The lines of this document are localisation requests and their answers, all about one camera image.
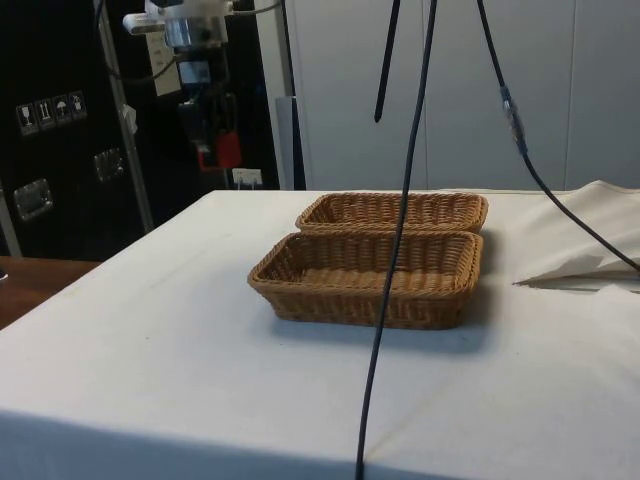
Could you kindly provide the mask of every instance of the wooden surface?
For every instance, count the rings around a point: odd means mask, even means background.
[[[0,330],[75,282],[99,263],[0,256]]]

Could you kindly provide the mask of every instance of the woven basket rim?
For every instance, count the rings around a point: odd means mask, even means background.
[[[380,236],[389,236],[392,237],[395,234],[389,231],[357,231],[357,232],[336,232],[336,231],[324,231],[324,232],[316,232],[316,231],[304,231],[304,232],[295,232],[284,237],[280,242],[278,242],[272,250],[263,258],[263,260],[258,263],[249,273],[248,283],[253,288],[260,288],[261,290],[272,290],[283,292],[288,290],[290,293],[296,293],[301,291],[306,291],[307,286],[301,282],[288,282],[282,280],[267,280],[260,278],[260,274],[264,271],[264,269],[273,261],[273,259],[284,249],[287,243],[296,237],[327,237],[327,236],[336,236],[336,237],[371,237],[376,238]],[[482,253],[483,239],[481,236],[476,235],[471,232],[464,231],[455,231],[455,232],[407,232],[403,234],[404,237],[420,237],[423,239],[428,239],[429,237],[462,237],[471,241],[471,247],[473,248],[473,261],[471,265],[471,269],[468,277],[465,281],[457,286],[456,288],[451,288],[446,291],[406,291],[401,289],[393,289],[391,290],[391,294],[396,298],[429,298],[429,299],[449,299],[454,296],[461,296],[465,293],[471,293],[475,284],[477,283],[477,279],[480,275],[480,265],[478,258]],[[318,294],[335,294],[336,292],[343,292],[347,290],[349,291],[349,295],[363,295],[370,296],[372,293],[378,293],[381,291],[379,288],[374,287],[351,287],[351,286],[331,286],[331,285],[314,285],[314,291]]]
[[[348,198],[348,197],[366,197],[366,198],[383,198],[383,197],[399,197],[401,194],[394,193],[385,193],[385,192],[341,192],[341,193],[328,193],[317,198],[311,205],[309,205],[296,219],[296,227],[301,230],[313,231],[313,230],[355,230],[355,229],[366,229],[366,230],[375,230],[376,228],[380,228],[380,225],[376,225],[374,222],[370,221],[359,221],[359,222],[335,222],[335,223],[325,223],[325,222],[312,222],[309,221],[309,217],[311,214],[319,208],[325,202],[331,200],[332,198]],[[476,193],[470,192],[425,192],[425,193],[410,193],[409,199],[415,199],[420,197],[445,197],[445,196],[455,196],[455,197],[469,197],[480,202],[480,208],[478,210],[478,218],[475,219],[474,222],[468,222],[467,224],[460,225],[460,228],[457,230],[449,230],[450,232],[456,231],[466,231],[474,226],[481,227],[486,220],[487,213],[489,210],[489,202],[482,195],[478,195]],[[426,226],[426,225],[414,225],[411,223],[405,222],[405,229],[410,230],[421,230],[427,231],[432,229],[434,232],[438,231],[438,226]]]

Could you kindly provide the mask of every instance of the electrical outlet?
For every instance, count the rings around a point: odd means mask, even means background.
[[[262,172],[255,168],[234,168],[233,183],[238,187],[262,187]]]

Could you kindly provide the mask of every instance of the white panel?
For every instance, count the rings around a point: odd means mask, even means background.
[[[373,121],[390,0],[287,3],[307,185],[397,189],[415,108],[423,48],[422,0],[401,7],[382,121]],[[426,187],[424,130],[413,186]]]
[[[640,187],[640,2],[578,0],[567,187]]]
[[[560,188],[566,163],[574,0],[485,4],[505,80],[522,114],[531,159],[549,186]],[[536,188],[501,110],[475,0],[438,3],[426,108],[430,188]]]

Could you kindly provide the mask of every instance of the black cable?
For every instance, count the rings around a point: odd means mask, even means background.
[[[498,77],[498,84],[500,88],[504,88],[504,77],[502,76],[502,69],[500,68],[500,62],[498,61],[498,55],[496,55],[496,47],[493,45],[493,38],[491,38],[491,30],[489,29],[489,22],[487,21],[487,12],[484,9],[484,2],[478,0],[478,10],[480,10],[480,21],[482,21],[482,30],[484,30],[484,36],[487,39],[487,46],[489,47],[489,55],[491,55],[491,62],[493,63],[493,69]]]
[[[429,23],[427,27],[427,39],[425,41],[424,53],[422,56],[422,70],[420,73],[420,87],[418,90],[418,100],[416,101],[416,110],[413,116],[413,124],[411,125],[411,135],[409,136],[409,147],[407,148],[407,161],[404,171],[404,183],[402,185],[402,198],[400,200],[400,213],[398,214],[398,224],[396,225],[396,234],[393,241],[393,250],[391,254],[391,262],[387,277],[384,283],[382,294],[382,302],[380,304],[380,312],[378,313],[378,323],[376,325],[376,334],[373,340],[373,348],[371,350],[371,362],[369,363],[369,373],[367,375],[367,385],[364,391],[364,401],[362,404],[362,416],[360,418],[360,434],[358,437],[358,456],[356,460],[356,480],[364,478],[364,446],[367,437],[367,420],[369,418],[369,405],[371,403],[371,391],[373,389],[373,379],[378,364],[378,352],[380,351],[380,341],[382,340],[382,331],[384,329],[384,320],[389,304],[391,294],[391,284],[393,282],[393,274],[396,270],[398,261],[398,253],[400,251],[400,243],[402,241],[402,232],[404,229],[404,221],[407,216],[407,205],[409,203],[409,188],[411,185],[411,169],[413,167],[413,153],[416,146],[416,138],[418,136],[418,128],[420,126],[420,118],[422,116],[422,107],[427,86],[427,73],[429,72],[429,62],[431,58],[431,45],[433,44],[433,30],[436,20],[436,7],[438,0],[431,0],[429,8]]]
[[[96,6],[96,13],[95,13],[94,25],[93,25],[93,34],[96,40],[100,39],[100,18],[102,18],[102,12],[104,11],[104,2],[105,0],[100,0],[98,2],[98,5]],[[159,72],[155,73],[154,75],[149,75],[147,77],[142,77],[142,78],[128,78],[128,77],[123,77],[122,75],[120,75],[119,72],[114,70],[111,67],[111,65],[109,65],[109,63],[107,62],[107,58],[104,55],[102,56],[102,60],[105,68],[107,69],[107,72],[109,72],[109,75],[111,75],[114,78],[117,78],[118,80],[120,80],[122,83],[126,85],[134,85],[134,86],[147,85],[149,83],[155,82],[156,79],[160,78],[162,75],[167,73],[167,71],[176,63],[176,59],[172,58],[169,63],[167,63],[164,67],[162,67],[162,69]]]
[[[517,109],[513,101],[511,100],[511,95],[509,93],[509,89],[506,87],[504,78],[502,76],[502,71],[500,69],[500,62],[498,61],[498,56],[496,55],[496,49],[493,45],[493,39],[491,38],[491,30],[489,29],[489,22],[487,21],[487,14],[484,9],[483,0],[477,0],[478,2],[478,10],[480,11],[480,19],[482,21],[482,29],[484,30],[484,36],[487,40],[487,46],[489,47],[489,54],[491,55],[491,61],[493,62],[493,68],[496,73],[496,77],[498,78],[498,84],[500,85],[500,91],[502,94],[503,103],[505,109],[507,110],[507,114],[509,116],[509,120],[511,121],[511,128],[514,134],[514,140],[518,145],[518,150],[520,151],[520,155],[524,160],[524,164],[527,167],[527,170],[533,177],[534,181],[540,187],[549,200],[551,200],[556,207],[560,209],[562,213],[564,213],[567,217],[569,217],[573,222],[575,222],[580,228],[582,228],[585,232],[591,235],[595,240],[597,240],[602,246],[604,246],[607,250],[613,253],[616,257],[622,260],[624,263],[629,265],[631,268],[640,272],[640,265],[627,257],[624,253],[618,250],[616,247],[611,245],[607,240],[605,240],[600,234],[598,234],[595,230],[593,230],[589,225],[584,223],[580,218],[578,218],[571,210],[565,207],[560,200],[553,194],[553,192],[547,187],[544,183],[538,172],[534,168],[531,160],[529,159],[527,144],[524,137],[524,129],[522,127],[522,122],[520,121],[520,117],[517,113]]]
[[[236,10],[231,13],[233,17],[250,17],[252,15],[259,15],[261,13],[269,12],[271,10],[275,10],[279,6],[282,5],[282,1],[276,1],[272,5],[264,8],[256,8],[255,10]]]
[[[382,60],[382,72],[380,73],[380,86],[378,87],[378,98],[376,100],[376,112],[373,115],[376,123],[382,118],[384,99],[387,95],[387,82],[389,80],[389,69],[391,68],[391,55],[393,54],[393,43],[396,39],[398,28],[398,15],[400,13],[400,0],[393,0],[391,7],[391,19],[389,20],[389,31],[387,32],[387,44],[384,48],[384,59]]]

